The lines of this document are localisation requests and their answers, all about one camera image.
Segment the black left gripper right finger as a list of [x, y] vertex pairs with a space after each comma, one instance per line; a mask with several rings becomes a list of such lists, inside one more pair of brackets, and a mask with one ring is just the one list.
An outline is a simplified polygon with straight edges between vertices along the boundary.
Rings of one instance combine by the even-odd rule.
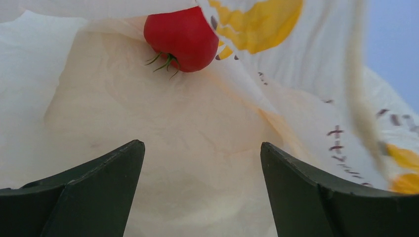
[[416, 237], [419, 197], [362, 186], [261, 145], [261, 166], [280, 237]]

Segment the red fake tomato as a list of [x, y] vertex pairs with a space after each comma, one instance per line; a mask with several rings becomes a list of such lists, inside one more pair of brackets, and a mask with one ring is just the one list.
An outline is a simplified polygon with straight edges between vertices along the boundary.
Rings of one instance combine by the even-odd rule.
[[159, 58], [166, 59], [156, 71], [169, 66], [177, 72], [200, 71], [215, 59], [219, 45], [218, 36], [198, 6], [147, 16], [143, 34], [157, 54], [147, 65]]

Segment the orange plastic bag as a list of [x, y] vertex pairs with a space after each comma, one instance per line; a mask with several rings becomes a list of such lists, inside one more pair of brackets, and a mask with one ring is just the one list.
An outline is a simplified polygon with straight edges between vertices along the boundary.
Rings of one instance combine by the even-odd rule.
[[[363, 63], [364, 0], [3, 0], [0, 186], [145, 145], [124, 237], [279, 237], [268, 142], [341, 179], [419, 196], [419, 117]], [[147, 16], [200, 7], [219, 39], [177, 72]]]

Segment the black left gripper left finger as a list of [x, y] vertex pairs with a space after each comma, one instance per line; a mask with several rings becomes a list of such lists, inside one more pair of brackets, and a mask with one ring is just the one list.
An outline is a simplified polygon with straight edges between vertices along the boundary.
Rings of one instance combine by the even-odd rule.
[[1, 236], [123, 236], [144, 155], [144, 143], [133, 140], [19, 189], [1, 189]]

